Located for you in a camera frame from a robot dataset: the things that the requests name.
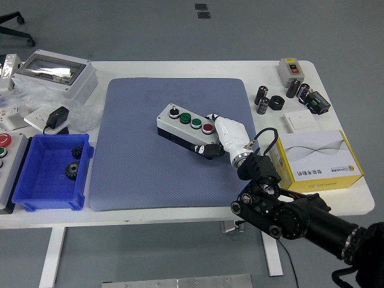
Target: blue plastic bin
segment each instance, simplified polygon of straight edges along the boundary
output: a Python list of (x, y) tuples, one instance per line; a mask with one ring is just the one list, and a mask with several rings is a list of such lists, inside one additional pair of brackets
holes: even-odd
[[(94, 154), (88, 140), (88, 134), (34, 136), (12, 202), (24, 205), (28, 212), (61, 208), (81, 210), (89, 160)], [(83, 149), (80, 160), (71, 153), (76, 147)], [(80, 161), (75, 181), (64, 173), (65, 167), (74, 161)]]

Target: clear cover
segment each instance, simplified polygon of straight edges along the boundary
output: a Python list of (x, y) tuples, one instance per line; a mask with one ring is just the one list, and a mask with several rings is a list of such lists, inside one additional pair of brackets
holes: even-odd
[(18, 73), (65, 85), (72, 85), (85, 68), (84, 64), (44, 55), (37, 55), (26, 63)]

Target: relay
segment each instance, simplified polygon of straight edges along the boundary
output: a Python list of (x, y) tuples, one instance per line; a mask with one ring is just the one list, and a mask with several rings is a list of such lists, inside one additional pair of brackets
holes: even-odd
[(325, 112), (328, 112), (331, 105), (326, 101), (320, 93), (317, 91), (309, 93), (305, 99), (304, 103), (305, 106), (311, 111), (312, 114), (324, 114)]

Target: gear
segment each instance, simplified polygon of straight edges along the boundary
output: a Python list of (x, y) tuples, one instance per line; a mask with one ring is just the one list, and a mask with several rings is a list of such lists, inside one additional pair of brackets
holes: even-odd
[(75, 159), (80, 159), (82, 157), (82, 152), (83, 152), (83, 149), (81, 147), (73, 148), (71, 151), (72, 156)]
[(80, 162), (75, 161), (75, 162), (71, 162), (65, 167), (64, 173), (69, 180), (72, 180), (72, 181), (76, 180), (77, 172), (79, 171), (79, 165), (80, 165)]

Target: red stop button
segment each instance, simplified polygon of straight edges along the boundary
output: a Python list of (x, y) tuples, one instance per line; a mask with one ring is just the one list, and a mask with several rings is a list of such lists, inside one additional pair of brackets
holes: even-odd
[(214, 127), (211, 125), (211, 124), (204, 124), (203, 126), (203, 133), (204, 134), (212, 134), (212, 132), (214, 131)]
[(0, 147), (7, 147), (12, 142), (12, 138), (7, 133), (0, 134)]

